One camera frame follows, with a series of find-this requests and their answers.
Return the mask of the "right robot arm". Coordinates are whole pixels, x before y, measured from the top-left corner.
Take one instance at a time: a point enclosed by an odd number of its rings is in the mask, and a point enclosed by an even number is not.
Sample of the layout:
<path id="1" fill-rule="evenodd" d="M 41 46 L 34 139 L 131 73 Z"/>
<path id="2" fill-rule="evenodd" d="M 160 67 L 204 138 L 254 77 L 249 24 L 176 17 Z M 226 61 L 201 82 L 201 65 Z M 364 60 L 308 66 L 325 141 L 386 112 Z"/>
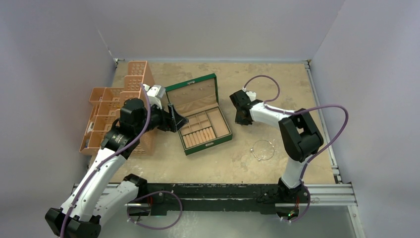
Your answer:
<path id="1" fill-rule="evenodd" d="M 324 144 L 312 116 L 304 109 L 291 111 L 271 108 L 256 99 L 251 91 L 239 90 L 229 98 L 236 109 L 236 124 L 260 122 L 280 131 L 288 161 L 278 182 L 278 195 L 285 202 L 291 201 L 303 187 L 302 177 L 307 163 Z"/>

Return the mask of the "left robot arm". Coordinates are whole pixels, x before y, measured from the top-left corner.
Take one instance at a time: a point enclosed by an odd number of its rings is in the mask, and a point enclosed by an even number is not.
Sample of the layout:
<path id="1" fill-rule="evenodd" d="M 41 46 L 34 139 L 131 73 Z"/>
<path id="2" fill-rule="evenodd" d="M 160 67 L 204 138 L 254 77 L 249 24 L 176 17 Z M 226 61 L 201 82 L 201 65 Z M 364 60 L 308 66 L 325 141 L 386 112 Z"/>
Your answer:
<path id="1" fill-rule="evenodd" d="M 171 191 L 149 190 L 147 180 L 134 174 L 127 175 L 116 190 L 102 196 L 110 179 L 127 161 L 139 145 L 141 136 L 158 128 L 162 131 L 179 131 L 188 119 L 177 113 L 173 104 L 169 111 L 151 105 L 149 100 L 132 98 L 124 102 L 120 117 L 105 134 L 95 161 L 81 183 L 62 203 L 60 208 L 50 208 L 45 220 L 52 232 L 60 238 L 96 238 L 108 219 L 120 206 L 128 202 L 141 203 L 154 196 L 163 200 L 172 195 L 179 204 L 180 198 Z"/>

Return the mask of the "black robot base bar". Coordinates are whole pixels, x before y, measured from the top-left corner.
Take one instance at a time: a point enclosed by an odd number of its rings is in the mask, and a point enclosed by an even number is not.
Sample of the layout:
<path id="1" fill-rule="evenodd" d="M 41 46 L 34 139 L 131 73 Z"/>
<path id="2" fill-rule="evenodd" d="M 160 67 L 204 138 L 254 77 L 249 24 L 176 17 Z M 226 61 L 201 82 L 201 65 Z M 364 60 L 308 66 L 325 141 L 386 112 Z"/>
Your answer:
<path id="1" fill-rule="evenodd" d="M 153 216 L 166 215 L 169 211 L 259 212 L 289 220 L 297 217 L 299 207 L 310 201 L 307 187 L 287 188 L 282 181 L 276 184 L 149 183 L 134 174 L 123 180 L 139 188 L 133 201 L 145 204 Z"/>

